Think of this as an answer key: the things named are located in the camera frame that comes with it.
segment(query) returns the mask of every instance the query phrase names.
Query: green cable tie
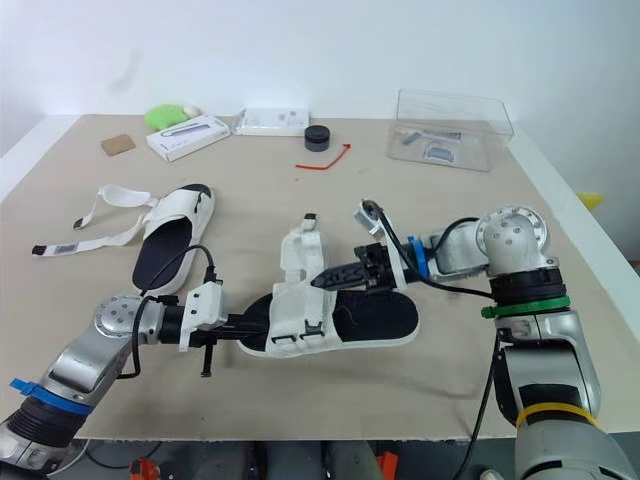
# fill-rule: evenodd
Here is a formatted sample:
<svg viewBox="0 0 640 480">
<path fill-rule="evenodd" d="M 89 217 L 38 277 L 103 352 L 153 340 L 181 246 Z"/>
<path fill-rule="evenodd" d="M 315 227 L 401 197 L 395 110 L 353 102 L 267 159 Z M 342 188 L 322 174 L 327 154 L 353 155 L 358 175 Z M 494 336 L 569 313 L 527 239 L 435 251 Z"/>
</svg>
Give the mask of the green cable tie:
<svg viewBox="0 0 640 480">
<path fill-rule="evenodd" d="M 484 307 L 480 311 L 480 314 L 482 315 L 482 318 L 505 317 L 508 315 L 521 315 L 523 313 L 564 308 L 568 307 L 569 305 L 571 305 L 571 299 L 565 295 L 564 297 L 539 300 L 537 302 L 519 303 L 517 305 L 507 305 L 503 307 Z"/>
</svg>

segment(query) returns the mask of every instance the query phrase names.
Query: yellow cable tie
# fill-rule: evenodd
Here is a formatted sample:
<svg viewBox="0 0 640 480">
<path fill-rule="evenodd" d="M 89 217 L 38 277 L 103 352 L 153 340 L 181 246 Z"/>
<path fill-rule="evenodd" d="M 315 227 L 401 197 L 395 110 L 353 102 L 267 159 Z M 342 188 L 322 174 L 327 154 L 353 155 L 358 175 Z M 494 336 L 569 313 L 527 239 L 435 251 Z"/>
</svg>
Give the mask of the yellow cable tie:
<svg viewBox="0 0 640 480">
<path fill-rule="evenodd" d="M 516 428 L 520 428 L 522 422 L 524 422 L 529 415 L 548 411 L 574 413 L 584 417 L 594 427 L 600 428 L 596 418 L 584 408 L 577 407 L 569 403 L 559 402 L 536 403 L 535 405 L 528 406 L 518 414 L 518 418 L 516 419 Z"/>
</svg>

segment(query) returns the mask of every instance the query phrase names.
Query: clear plastic box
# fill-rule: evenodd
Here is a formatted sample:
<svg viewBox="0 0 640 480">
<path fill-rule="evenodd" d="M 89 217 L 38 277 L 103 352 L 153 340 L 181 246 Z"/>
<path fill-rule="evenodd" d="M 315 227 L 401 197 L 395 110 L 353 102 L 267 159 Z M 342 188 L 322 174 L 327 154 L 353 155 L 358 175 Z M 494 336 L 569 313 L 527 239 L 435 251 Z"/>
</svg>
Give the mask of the clear plastic box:
<svg viewBox="0 0 640 480">
<path fill-rule="evenodd" d="M 389 156 L 487 172 L 513 136 L 499 100 L 402 89 Z"/>
</svg>

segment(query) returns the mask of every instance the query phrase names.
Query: blue cable tie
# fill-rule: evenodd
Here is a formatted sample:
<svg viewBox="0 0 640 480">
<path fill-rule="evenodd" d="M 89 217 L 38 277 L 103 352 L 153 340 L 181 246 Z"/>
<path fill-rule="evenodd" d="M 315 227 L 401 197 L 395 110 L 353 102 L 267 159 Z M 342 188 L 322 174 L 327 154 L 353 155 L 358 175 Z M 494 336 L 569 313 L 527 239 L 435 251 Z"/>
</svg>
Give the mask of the blue cable tie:
<svg viewBox="0 0 640 480">
<path fill-rule="evenodd" d="M 424 255 L 424 248 L 422 247 L 422 242 L 411 236 L 407 237 L 409 243 L 413 246 L 413 251 L 416 254 L 416 262 L 418 263 L 418 272 L 423 277 L 429 276 L 429 266 L 427 265 L 427 257 Z"/>
<path fill-rule="evenodd" d="M 41 402 L 48 403 L 60 410 L 64 410 L 65 412 L 87 416 L 93 411 L 93 407 L 90 407 L 89 405 L 82 405 L 81 403 L 72 402 L 66 398 L 59 397 L 34 382 L 25 382 L 19 378 L 14 378 L 9 385 L 18 390 L 22 395 L 37 398 Z"/>
</svg>

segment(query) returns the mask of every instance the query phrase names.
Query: white sandal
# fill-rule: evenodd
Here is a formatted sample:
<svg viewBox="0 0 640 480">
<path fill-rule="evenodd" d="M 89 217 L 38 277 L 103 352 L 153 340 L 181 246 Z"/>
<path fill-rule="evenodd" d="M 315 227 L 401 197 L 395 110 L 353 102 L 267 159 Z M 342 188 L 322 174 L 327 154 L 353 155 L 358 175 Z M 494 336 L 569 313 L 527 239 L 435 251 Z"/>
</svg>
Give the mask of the white sandal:
<svg viewBox="0 0 640 480">
<path fill-rule="evenodd" d="M 238 340 L 246 353 L 260 357 L 296 357 L 350 348 L 394 347 L 418 333 L 414 303 L 396 292 L 329 292 L 311 286 L 325 268 L 316 216 L 282 241 L 280 268 L 285 282 L 254 302 L 244 316 L 268 326 L 268 333 Z"/>
<path fill-rule="evenodd" d="M 153 288 L 149 288 L 149 282 L 175 255 L 200 241 L 213 214 L 215 197 L 212 190 L 201 184 L 186 185 L 157 199 L 149 192 L 105 185 L 98 190 L 91 211 L 74 223 L 76 230 L 85 228 L 92 221 L 99 199 L 114 207 L 148 206 L 151 210 L 140 215 L 133 227 L 117 235 L 65 245 L 36 245 L 31 253 L 39 257 L 56 257 L 100 247 L 122 246 L 144 228 L 142 248 L 133 271 L 133 284 L 141 290 L 148 289 L 150 295 L 167 295 L 178 290 L 189 273 L 195 254 L 193 250 L 170 265 L 154 281 Z"/>
</svg>

